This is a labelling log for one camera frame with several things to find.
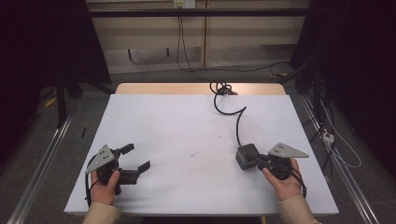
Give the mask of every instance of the white tabletop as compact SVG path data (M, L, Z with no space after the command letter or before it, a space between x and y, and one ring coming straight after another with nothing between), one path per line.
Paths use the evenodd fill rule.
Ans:
M297 160L311 210L316 215L338 213L289 96L220 96L218 106L227 112L247 106L240 120L243 145L253 143L266 154L282 142L309 154ZM84 170L104 144L116 149L133 143L135 150L120 157L120 167L132 170L151 161L151 168L137 185L121 186L115 205L123 214L276 214L277 198L262 172L243 171L235 160L236 119L216 111L213 95L112 95L64 211L87 212Z

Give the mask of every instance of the power adapter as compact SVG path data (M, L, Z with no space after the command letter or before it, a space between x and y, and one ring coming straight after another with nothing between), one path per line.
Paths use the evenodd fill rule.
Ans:
M236 151L235 158L238 161L241 169L247 170L257 165L255 162L255 158L259 155L259 150L257 150L257 148L250 143L245 146L239 147Z

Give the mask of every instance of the beige sleeve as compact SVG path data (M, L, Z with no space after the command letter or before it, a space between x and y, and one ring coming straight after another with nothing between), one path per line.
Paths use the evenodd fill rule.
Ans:
M83 224L113 224L121 216L120 209L103 203L92 203Z
M316 224L319 223L312 215L303 195L297 195L277 204L280 217L285 224Z

